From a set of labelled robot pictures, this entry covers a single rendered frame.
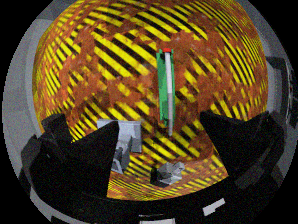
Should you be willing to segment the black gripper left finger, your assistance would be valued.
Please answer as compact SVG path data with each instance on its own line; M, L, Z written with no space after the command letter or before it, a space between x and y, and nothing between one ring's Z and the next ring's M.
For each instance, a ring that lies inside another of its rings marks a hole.
M118 132L120 125L114 120L73 143L44 136L40 141L47 148L48 156L67 163L98 196L106 197Z

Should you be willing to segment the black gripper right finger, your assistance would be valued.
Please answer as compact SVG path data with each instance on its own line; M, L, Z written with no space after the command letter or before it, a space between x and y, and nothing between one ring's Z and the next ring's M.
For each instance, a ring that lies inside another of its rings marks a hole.
M269 111L258 113L253 119L247 121L201 111L202 128L205 128L214 148L217 149L227 175L241 168L239 164L249 152L258 128L267 120L269 120Z

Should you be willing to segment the grey pin with red cap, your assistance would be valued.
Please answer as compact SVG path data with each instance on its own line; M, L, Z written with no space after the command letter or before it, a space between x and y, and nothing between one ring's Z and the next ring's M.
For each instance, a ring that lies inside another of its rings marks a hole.
M173 105L172 105L172 77L170 77L170 48L162 48L162 53L165 53L165 68L166 68L166 97L168 97L168 136L173 133Z

